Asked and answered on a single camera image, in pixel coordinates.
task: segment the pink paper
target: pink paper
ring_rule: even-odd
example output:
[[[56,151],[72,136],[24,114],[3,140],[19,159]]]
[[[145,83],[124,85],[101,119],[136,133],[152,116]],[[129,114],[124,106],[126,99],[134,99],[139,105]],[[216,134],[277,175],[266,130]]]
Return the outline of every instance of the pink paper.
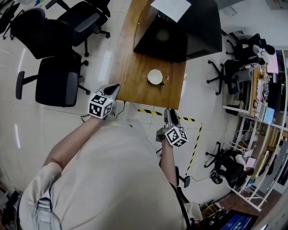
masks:
[[[276,54],[271,55],[270,63],[267,66],[267,72],[268,73],[276,73],[276,74],[278,74],[278,62],[277,62]]]

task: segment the sleeve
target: sleeve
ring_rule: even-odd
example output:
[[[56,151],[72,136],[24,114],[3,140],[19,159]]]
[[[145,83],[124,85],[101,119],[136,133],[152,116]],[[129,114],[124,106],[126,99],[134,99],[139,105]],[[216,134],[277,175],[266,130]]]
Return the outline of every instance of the sleeve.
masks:
[[[49,189],[51,182],[58,178],[61,173],[62,170],[59,165],[49,163],[30,182],[22,195],[19,205],[20,225],[23,230],[33,229],[33,215],[37,202]]]

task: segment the brown floor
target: brown floor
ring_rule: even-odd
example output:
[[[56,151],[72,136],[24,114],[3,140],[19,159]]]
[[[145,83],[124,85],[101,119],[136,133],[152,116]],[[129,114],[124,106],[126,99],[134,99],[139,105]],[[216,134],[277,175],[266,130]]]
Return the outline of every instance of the brown floor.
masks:
[[[249,197],[250,195],[242,193],[245,197]],[[247,214],[258,216],[257,221],[254,226],[256,226],[263,218],[268,214],[268,212],[274,207],[274,205],[277,203],[277,201],[280,199],[281,194],[275,190],[272,190],[270,195],[267,198],[267,201],[264,202],[262,205],[262,211],[259,212],[255,208],[253,208],[251,205],[249,205],[245,200],[243,200],[241,197],[236,195],[235,193],[230,194],[229,196],[225,197],[223,200],[221,200],[219,203],[222,207],[227,209],[227,211],[233,209],[238,212],[244,212]],[[261,200],[255,199],[254,204],[259,205]]]

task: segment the black strap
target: black strap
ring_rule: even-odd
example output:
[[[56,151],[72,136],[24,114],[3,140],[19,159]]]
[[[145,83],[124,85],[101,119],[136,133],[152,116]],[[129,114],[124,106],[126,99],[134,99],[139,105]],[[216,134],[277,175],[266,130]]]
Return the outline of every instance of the black strap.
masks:
[[[184,216],[184,219],[185,219],[185,222],[186,222],[186,225],[187,225],[187,229],[191,229],[191,225],[190,225],[190,221],[189,221],[189,217],[188,217],[188,214],[186,212],[186,208],[182,202],[182,199],[181,199],[181,196],[180,194],[178,193],[177,189],[171,184],[172,188],[174,189],[175,191],[175,194],[176,194],[176,197],[178,199],[178,202],[180,204],[180,207],[181,207],[181,211],[182,211],[182,214]]]

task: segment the forearm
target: forearm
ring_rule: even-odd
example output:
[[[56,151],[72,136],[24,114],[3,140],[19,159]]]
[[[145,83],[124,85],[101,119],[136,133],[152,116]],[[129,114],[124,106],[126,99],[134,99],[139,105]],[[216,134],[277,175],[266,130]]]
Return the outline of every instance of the forearm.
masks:
[[[44,165],[55,162],[64,169],[88,139],[101,127],[102,120],[91,117],[88,121],[68,134],[49,153]]]
[[[166,138],[162,142],[160,168],[164,172],[168,181],[174,185],[174,187],[177,187],[173,147],[169,144]]]

